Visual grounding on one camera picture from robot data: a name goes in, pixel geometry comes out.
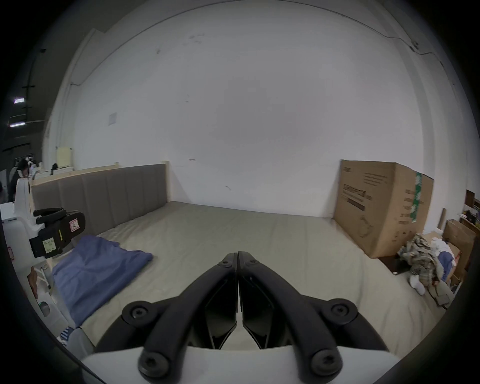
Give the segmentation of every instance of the cable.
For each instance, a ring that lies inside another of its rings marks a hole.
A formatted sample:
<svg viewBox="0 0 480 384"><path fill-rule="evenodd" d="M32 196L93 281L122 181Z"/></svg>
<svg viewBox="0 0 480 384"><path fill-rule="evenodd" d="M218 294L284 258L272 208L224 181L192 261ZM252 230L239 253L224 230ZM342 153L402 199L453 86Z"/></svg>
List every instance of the cable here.
<svg viewBox="0 0 480 384"><path fill-rule="evenodd" d="M173 17L176 17L176 16L180 16L181 14L184 14L184 13L187 13L187 12L190 12L190 11L195 11L197 9L200 9L200 8L204 8L204 7L209 7L211 5L217 5L217 4L225 4L225 3L230 3L230 2L237 2L237 1L245 1L245 0L221 0L221 1L217 1L217 2L213 2L213 3L210 3L210 4L206 4L206 5L201 5L199 7L196 7L196 8L192 8L192 9L189 9L189 10L186 10L186 11L183 11L183 12L180 12L180 13L177 13L173 16L170 16L170 17L167 17L166 19L163 19L163 20L160 20L154 24L152 24L151 26L143 29L142 31L138 32L137 34L133 35L132 37L130 37L128 40L126 40L125 42L123 42L122 44L120 44L118 47L116 47L113 51L111 51L107 57L105 57L98 65L96 65L96 67L94 67L92 69L92 71L87 75L87 77L84 78L84 80L80 83L80 84L75 84L75 83L70 83L70 85L75 85L75 86L81 86L83 85L83 83L85 83L85 81L93 74L93 72L95 72L97 70L98 67L100 67L100 65L102 65L110 56L112 56L116 51L118 51L121 47L123 47L125 44L127 44L128 42L132 41L133 39L135 39L137 36L141 35L143 32L149 30L150 28L153 28L154 26L160 24L160 23L163 23L164 21L167 21ZM304 4L304 3L301 3L299 1L293 1L293 0L277 0L277 1L283 1L283 2L287 2L287 3L294 3L294 4L300 4L300 5L306 5L306 6L310 6L310 7L314 7L314 8L318 8L318 9L321 9L321 10L324 10L324 11L327 11L327 12L331 12L331 13L334 13L336 15L339 15L339 16L342 16L342 17L345 17L347 19L350 19L360 25L363 25L364 27L374 31L375 33L378 33L379 35L385 37L385 38L388 38L388 39L396 39L396 40L400 40L402 41L407 47L409 47L412 52L416 53L417 55L419 56L424 56L424 55L434 55L437 60L440 62L441 66L443 67L443 63L442 61L438 58L438 56L434 53L434 52L425 52L425 53L419 53L417 52L413 47L412 45L410 45L407 41L405 41L404 39L402 39L401 37L396 37L396 36L387 36L387 35L384 35L382 32L380 31L377 31L375 28L372 28L370 27L369 25L365 24L365 23L362 23L360 20L357 20L357 19L354 19L353 17L350 17L350 16L347 16L347 15L344 15L343 13L340 13L340 12L337 12L337 11L333 11L331 9L328 9L328 8L323 8L323 7L319 7L317 5L312 5L312 4Z"/></svg>

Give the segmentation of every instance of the sticker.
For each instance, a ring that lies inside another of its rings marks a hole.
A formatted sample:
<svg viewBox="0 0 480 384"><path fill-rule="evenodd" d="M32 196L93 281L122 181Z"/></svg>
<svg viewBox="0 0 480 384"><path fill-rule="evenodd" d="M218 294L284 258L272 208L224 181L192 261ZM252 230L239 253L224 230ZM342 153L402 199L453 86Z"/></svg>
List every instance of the sticker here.
<svg viewBox="0 0 480 384"><path fill-rule="evenodd" d="M78 225L78 219L72 220L70 222L70 231L75 232L77 229L80 229L80 226Z"/></svg>
<svg viewBox="0 0 480 384"><path fill-rule="evenodd" d="M413 199L413 205L410 210L410 217L412 218L412 223L417 222L417 214L419 210L420 198L421 198L421 182L422 174L417 172L417 177L415 178L415 197Z"/></svg>
<svg viewBox="0 0 480 384"><path fill-rule="evenodd" d="M53 252L57 249L57 246L55 245L55 240L53 238L43 240L43 248L45 248L46 253Z"/></svg>

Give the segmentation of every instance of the screw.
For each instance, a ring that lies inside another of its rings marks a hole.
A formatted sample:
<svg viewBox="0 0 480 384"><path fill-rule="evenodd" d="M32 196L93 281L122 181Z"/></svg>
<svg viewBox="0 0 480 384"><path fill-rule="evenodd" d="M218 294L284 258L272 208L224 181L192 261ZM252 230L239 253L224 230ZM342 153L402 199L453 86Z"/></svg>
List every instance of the screw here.
<svg viewBox="0 0 480 384"><path fill-rule="evenodd" d="M332 307L332 313L340 317L347 316L349 312L350 311L345 304L337 304Z"/></svg>
<svg viewBox="0 0 480 384"><path fill-rule="evenodd" d="M330 376L342 368L340 356L331 349L324 349L315 353L310 362L310 367L318 376Z"/></svg>
<svg viewBox="0 0 480 384"><path fill-rule="evenodd" d="M144 317L148 313L147 309L144 307L136 307L132 309L131 315L134 319Z"/></svg>
<svg viewBox="0 0 480 384"><path fill-rule="evenodd" d="M145 376L161 378L167 375L169 370L168 360L157 352L143 352L138 360L138 370Z"/></svg>

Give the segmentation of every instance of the upholstered headboard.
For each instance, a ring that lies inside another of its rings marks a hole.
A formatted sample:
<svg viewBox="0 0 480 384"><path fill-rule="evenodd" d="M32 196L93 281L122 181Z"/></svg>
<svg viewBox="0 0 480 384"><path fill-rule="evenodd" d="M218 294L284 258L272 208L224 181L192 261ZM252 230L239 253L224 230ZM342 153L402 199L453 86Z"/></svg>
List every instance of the upholstered headboard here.
<svg viewBox="0 0 480 384"><path fill-rule="evenodd" d="M85 235L111 228L167 203L166 165L108 169L52 180L32 187L35 209L62 207L85 214Z"/></svg>

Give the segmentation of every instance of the white sock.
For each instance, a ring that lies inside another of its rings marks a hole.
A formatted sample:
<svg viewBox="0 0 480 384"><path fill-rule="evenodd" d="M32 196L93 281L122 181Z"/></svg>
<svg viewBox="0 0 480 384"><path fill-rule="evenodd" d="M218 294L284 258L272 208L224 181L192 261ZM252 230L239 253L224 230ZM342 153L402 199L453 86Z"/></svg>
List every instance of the white sock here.
<svg viewBox="0 0 480 384"><path fill-rule="evenodd" d="M420 282L420 277L418 275L410 276L410 286L414 288L419 295L423 296L425 294L425 287Z"/></svg>

